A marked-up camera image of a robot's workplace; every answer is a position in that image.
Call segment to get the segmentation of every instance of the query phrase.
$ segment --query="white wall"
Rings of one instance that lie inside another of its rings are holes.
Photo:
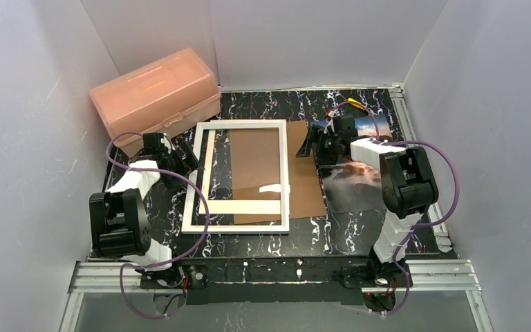
[[[446,0],[211,0],[221,86],[403,82]]]
[[[118,75],[80,0],[0,1],[0,331],[57,331],[109,141],[88,90]]]
[[[531,1],[449,0],[405,88],[417,133],[459,168],[448,224],[494,329],[531,331]]]
[[[121,74],[192,47],[229,89],[402,82],[446,0],[82,0]]]
[[[121,74],[192,47],[217,75],[209,0],[82,0]]]

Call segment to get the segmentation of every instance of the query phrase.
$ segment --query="black marble table surface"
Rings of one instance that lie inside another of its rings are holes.
[[[223,93],[218,119],[286,119],[321,120],[336,104],[354,98],[375,113],[386,115],[394,140],[402,140],[402,133],[386,89],[312,90]],[[348,107],[346,112],[365,116],[363,111]],[[230,160],[226,131],[217,133],[215,149],[218,162],[212,170],[211,184],[230,181]],[[176,144],[194,141],[194,128],[174,138]],[[127,162],[120,151],[116,160]],[[116,183],[123,171],[112,167],[107,174],[107,186]],[[226,183],[218,187],[227,188]],[[212,191],[211,199],[227,199],[230,191]],[[169,190],[159,181],[144,200],[151,224],[151,236],[176,252],[184,252],[198,239],[197,234],[180,231],[186,191],[184,186]],[[385,210],[328,214],[325,217],[293,219],[289,234],[209,234],[192,257],[312,257],[332,255],[368,255],[380,235]],[[193,223],[202,224],[199,219]],[[212,223],[231,224],[232,215],[211,216]],[[407,252],[421,255],[440,253],[432,229],[419,229]]]

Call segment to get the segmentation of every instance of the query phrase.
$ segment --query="white frame border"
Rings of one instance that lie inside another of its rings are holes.
[[[205,158],[205,174],[201,191],[208,197],[212,156],[214,153],[215,130],[228,129],[278,129],[280,149],[280,200],[271,201],[245,201],[245,200],[208,200],[209,211],[212,214],[280,214],[281,225],[211,225],[209,234],[279,234],[290,231],[290,181],[288,180],[288,146],[286,138],[285,120],[213,120],[196,124],[193,153],[200,159],[203,135],[208,131],[207,156]],[[188,179],[196,183],[198,170],[192,172]],[[198,234],[205,229],[204,225],[192,225],[194,214],[195,191],[188,186],[182,220],[182,233]],[[204,206],[199,205],[199,213],[204,212]]]

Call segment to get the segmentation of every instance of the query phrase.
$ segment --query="metal frame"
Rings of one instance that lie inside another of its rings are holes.
[[[325,86],[320,89],[385,89],[388,88],[395,113],[400,123],[402,134],[406,139],[414,139],[412,123],[404,101],[402,89],[399,86]],[[438,204],[433,204],[429,210],[429,218],[434,221],[441,216]],[[452,249],[451,241],[445,224],[433,228],[439,248],[443,252]],[[470,260],[467,259],[428,259],[408,260],[413,280],[411,291],[465,291],[467,303],[470,305],[475,324],[479,332],[492,332],[493,328],[487,316],[485,305],[481,298],[481,285],[477,279]],[[120,293],[119,268],[122,263],[91,261],[78,263],[68,290],[68,302],[60,331],[74,331],[78,314],[81,309],[85,293]],[[179,290],[145,290],[139,287],[140,275],[132,269],[124,271],[125,291],[130,293],[171,293]],[[383,292],[383,288],[362,288],[362,292]]]
[[[203,135],[208,131],[208,141],[205,157],[205,167],[201,191],[204,197],[209,196],[212,158],[214,154],[215,130],[219,129],[278,129],[280,149],[280,199],[279,200],[209,200],[207,204],[212,214],[280,214],[281,225],[211,225],[209,233],[231,234],[263,234],[287,233],[290,231],[290,181],[288,180],[288,146],[286,144],[285,120],[214,120],[200,122],[196,125],[193,152],[197,158],[201,157]],[[198,171],[190,174],[189,179],[196,183]],[[188,187],[186,203],[182,220],[182,233],[202,233],[205,226],[192,225],[194,215],[195,191]],[[204,205],[199,204],[198,213],[205,213]]]

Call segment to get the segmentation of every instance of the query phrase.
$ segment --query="purple cable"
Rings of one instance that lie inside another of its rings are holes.
[[[203,202],[203,205],[205,206],[205,211],[206,211],[206,214],[205,214],[205,228],[204,228],[204,230],[203,230],[203,232],[201,234],[201,237],[198,238],[198,241],[196,241],[196,243],[189,250],[187,250],[183,254],[178,255],[178,256],[176,256],[176,257],[174,257],[172,259],[168,259],[167,261],[159,261],[158,263],[149,264],[149,265],[146,265],[146,266],[135,266],[135,265],[130,264],[130,263],[125,263],[125,264],[121,265],[121,268],[119,269],[119,286],[121,288],[121,296],[123,297],[123,300],[125,301],[127,306],[134,313],[138,314],[141,317],[149,318],[151,320],[158,320],[158,319],[170,317],[174,313],[177,313],[182,307],[177,308],[175,311],[172,311],[171,313],[167,313],[167,314],[164,314],[164,315],[148,315],[146,313],[142,313],[136,307],[134,307],[133,304],[131,304],[131,302],[129,302],[129,299],[127,299],[127,294],[125,293],[125,288],[123,286],[123,270],[125,269],[126,266],[134,268],[135,270],[145,270],[145,269],[148,269],[148,268],[155,268],[155,267],[158,267],[158,266],[174,263],[175,261],[179,261],[183,257],[186,257],[186,256],[190,255],[191,253],[193,253],[196,249],[198,249],[198,247],[201,245],[201,243],[203,242],[203,240],[207,236],[207,232],[208,232],[209,225],[210,225],[209,206],[207,204],[206,198],[204,197],[204,195],[201,192],[201,190],[196,186],[196,184],[194,182],[190,181],[189,179],[185,178],[184,176],[181,176],[178,173],[167,171],[166,169],[129,167],[127,165],[123,165],[122,163],[119,163],[118,161],[112,159],[111,158],[111,148],[113,147],[113,144],[115,143],[115,141],[119,137],[124,136],[124,135],[142,136],[141,133],[127,131],[127,132],[124,132],[124,133],[120,133],[115,138],[113,138],[109,142],[109,144],[106,146],[106,150],[105,150],[106,159],[111,164],[113,164],[113,165],[115,165],[117,167],[120,167],[122,169],[129,170],[129,171],[134,171],[134,172],[158,172],[158,173],[161,173],[161,174],[166,174],[166,175],[170,175],[170,176],[173,176],[175,178],[178,178],[181,181],[183,181],[184,183],[186,183],[187,185],[191,186],[192,189],[194,189],[194,191],[198,194],[198,197],[200,197],[201,201]]]
[[[343,106],[343,105],[347,105],[347,104],[351,104],[352,102],[350,101],[345,101],[345,102],[340,102],[339,104],[337,104],[337,106],[333,107],[333,110],[336,111],[339,109],[339,107]],[[376,139],[380,139],[380,127],[378,126],[378,122],[377,120],[375,119],[375,116],[373,115],[373,112],[370,111],[367,107],[365,107],[362,103],[360,102],[356,102],[357,104],[361,105],[365,111],[369,114],[369,116],[371,116],[371,120],[373,121],[373,126],[375,127],[375,138]]]
[[[451,169],[451,173],[453,175],[453,186],[455,187],[455,193],[453,195],[453,202],[451,204],[451,207],[449,208],[449,211],[447,211],[447,213],[444,216],[442,216],[441,219],[439,219],[439,220],[437,220],[437,221],[435,221],[433,223],[417,223],[417,224],[413,225],[411,227],[411,232],[408,233],[408,235],[400,242],[400,245],[394,250],[394,253],[392,255],[392,259],[393,259],[394,264],[396,265],[396,267],[398,267],[398,269],[400,269],[400,271],[402,271],[402,273],[404,273],[404,276],[405,276],[405,279],[406,279],[406,291],[404,292],[404,297],[402,298],[402,301],[400,301],[400,303],[397,306],[395,306],[394,309],[378,313],[378,314],[386,313],[386,315],[390,315],[390,314],[395,313],[396,311],[400,310],[404,306],[404,304],[408,300],[408,296],[410,295],[409,274],[398,263],[398,260],[397,260],[398,253],[404,247],[404,244],[406,244],[406,242],[408,242],[408,240],[410,240],[410,238],[412,238],[412,234],[414,234],[414,230],[416,230],[417,228],[426,228],[426,227],[433,227],[433,226],[436,226],[436,225],[440,225],[441,223],[444,223],[448,218],[451,217],[453,212],[455,212],[455,209],[457,208],[457,204],[459,202],[460,189],[459,189],[459,179],[458,179],[457,169],[455,168],[455,166],[453,166],[453,163],[451,162],[451,159],[449,159],[449,157],[440,148],[436,147],[435,145],[433,145],[431,143],[428,143],[428,142],[425,142],[423,140],[405,140],[405,141],[400,141],[400,142],[378,142],[378,141],[374,141],[374,142],[376,142],[377,144],[383,144],[383,145],[417,144],[417,145],[424,145],[426,147],[429,147],[429,148],[433,149],[437,154],[440,154],[440,156],[443,159],[445,159],[445,161],[449,165],[449,168]],[[356,309],[356,308],[350,308],[350,309],[351,310],[356,310],[356,311],[361,311],[361,312],[366,312],[366,311],[362,311],[362,310],[359,310],[359,309]]]

